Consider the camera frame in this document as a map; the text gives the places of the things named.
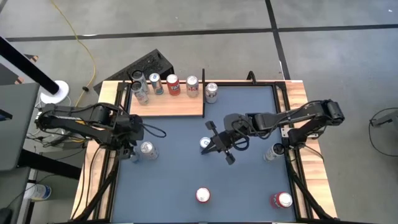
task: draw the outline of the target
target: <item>gray floor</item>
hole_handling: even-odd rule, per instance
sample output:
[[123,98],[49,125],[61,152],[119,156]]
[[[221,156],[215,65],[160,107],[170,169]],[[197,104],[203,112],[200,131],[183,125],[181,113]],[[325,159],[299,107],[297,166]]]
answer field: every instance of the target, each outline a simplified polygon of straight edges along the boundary
[[[56,3],[81,35],[271,26],[262,0]],[[394,0],[272,0],[272,6],[279,27],[398,24],[398,3]],[[8,0],[0,13],[0,33],[5,37],[72,35],[48,0]],[[310,100],[338,101],[346,116],[340,127],[328,128],[320,139],[338,216],[358,222],[396,223],[398,161],[371,148],[368,120],[383,108],[397,106],[398,29],[293,32],[280,33],[280,38],[291,78],[304,80]],[[155,48],[171,61],[181,77],[199,75],[200,69],[206,68],[209,78],[245,78],[249,70],[259,79],[282,78],[271,33],[101,39],[84,43],[98,65],[95,83]],[[51,78],[67,81],[72,101],[90,79],[90,58],[75,41],[12,44],[21,52],[39,55],[37,65]],[[97,97],[90,93],[82,105],[94,103]],[[396,134],[388,125],[373,131],[378,147],[398,154]],[[26,147],[33,148],[33,143],[26,142]],[[59,183],[69,182],[59,179],[49,185]],[[74,190],[65,189],[65,195],[73,195]],[[41,219],[33,219],[32,224],[66,221],[72,203],[72,196],[37,203],[35,214],[42,216],[36,215]],[[52,210],[45,212],[48,206]]]

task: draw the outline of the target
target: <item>table frame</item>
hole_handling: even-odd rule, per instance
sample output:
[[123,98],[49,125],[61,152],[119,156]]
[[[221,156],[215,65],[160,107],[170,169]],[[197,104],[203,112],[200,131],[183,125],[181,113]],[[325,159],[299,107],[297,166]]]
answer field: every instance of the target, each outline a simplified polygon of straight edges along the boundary
[[[111,81],[111,82],[113,82],[113,84],[112,84],[113,91],[115,91],[115,87],[118,86],[119,83],[122,83],[122,81],[120,81],[120,82]],[[287,82],[286,81],[275,81],[275,80],[257,81],[255,76],[254,76],[254,74],[252,74],[252,72],[249,73],[249,75],[247,77],[247,80],[208,80],[208,81],[205,80],[204,82],[202,82],[202,84],[209,83],[209,82],[215,82],[219,86],[271,86],[273,94],[274,94],[275,108],[277,110],[277,113],[280,113],[280,112],[285,111],[285,110],[291,110],[291,108],[290,108],[291,104],[289,103],[289,93],[288,93],[288,87],[290,87],[290,86],[288,86],[288,85],[291,85],[293,83],[294,84],[300,84],[301,83],[301,85],[302,85],[302,82],[292,82],[292,81],[287,81]],[[121,96],[120,93],[115,93],[113,95],[113,98],[114,98],[115,101],[114,102],[109,102],[109,100],[108,100],[108,103],[116,103],[116,104],[118,104],[118,102],[121,102],[123,97]],[[294,108],[297,108],[299,106],[301,106],[301,105],[293,105]],[[101,161],[102,161],[103,165],[101,166],[101,170],[100,170],[101,175],[99,177],[99,183],[101,183],[101,180],[105,179],[106,174],[109,172],[110,167],[112,166],[112,163],[113,163],[113,160],[112,160],[113,156],[114,156],[114,152],[105,152],[104,155],[101,156]],[[294,162],[294,169],[298,173],[298,176],[300,177],[300,180],[302,181],[304,186],[307,187],[306,181],[303,181],[303,180],[306,180],[306,178],[305,178],[305,171],[303,169],[303,162],[302,162],[300,151],[294,151],[294,152],[290,151],[289,156],[285,157],[285,159],[286,159],[285,161],[286,162],[290,161],[290,157],[294,157],[296,159],[296,161]],[[102,202],[100,202],[97,205],[97,207],[94,210],[93,214],[91,214],[91,218],[92,219],[98,220],[98,221],[100,221],[100,220],[109,221],[109,219],[111,217],[111,211],[112,211],[115,184],[116,184],[116,181],[114,181],[108,187],[107,192],[105,192],[105,194],[103,195]],[[309,203],[307,202],[307,200],[305,200],[301,196],[300,192],[297,191],[297,186],[294,184],[294,182],[290,178],[290,176],[289,176],[289,184],[290,184],[290,189],[291,189],[291,192],[292,192],[292,196],[294,198],[294,210],[295,210],[296,219],[313,218],[313,212],[312,212],[312,209],[310,208]],[[333,201],[331,200],[331,196],[327,200],[328,200],[327,202],[329,204],[331,204],[333,210],[332,209],[328,209],[326,211],[333,216],[335,214],[335,209],[334,209]]]

